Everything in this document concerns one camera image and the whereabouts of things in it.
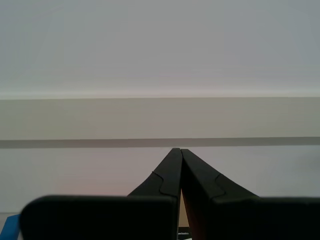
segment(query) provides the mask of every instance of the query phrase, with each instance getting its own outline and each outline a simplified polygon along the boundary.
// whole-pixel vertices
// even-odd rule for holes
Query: blue object
[[[20,232],[19,217],[20,214],[6,218],[3,229],[0,233],[0,240],[18,240]]]

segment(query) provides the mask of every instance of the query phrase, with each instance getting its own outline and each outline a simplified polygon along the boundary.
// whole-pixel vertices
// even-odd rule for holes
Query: wall molding
[[[320,97],[0,100],[0,141],[320,137]]]

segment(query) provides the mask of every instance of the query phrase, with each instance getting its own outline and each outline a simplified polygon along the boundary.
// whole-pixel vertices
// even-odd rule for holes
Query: black plastic part
[[[171,196],[180,200],[183,158],[179,148],[173,148],[151,175],[129,196]]]
[[[258,197],[182,150],[182,193],[194,240],[318,239],[319,198]]]
[[[127,197],[45,196],[20,216],[24,240],[176,240],[182,153],[174,148]]]

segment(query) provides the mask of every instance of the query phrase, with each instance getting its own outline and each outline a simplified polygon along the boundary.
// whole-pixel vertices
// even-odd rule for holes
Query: white surface
[[[319,95],[318,0],[1,0],[0,97]]]
[[[0,149],[0,212],[47,194],[126,195],[170,147]],[[320,146],[188,147],[260,196],[320,197]]]
[[[0,140],[320,137],[316,98],[0,100]]]

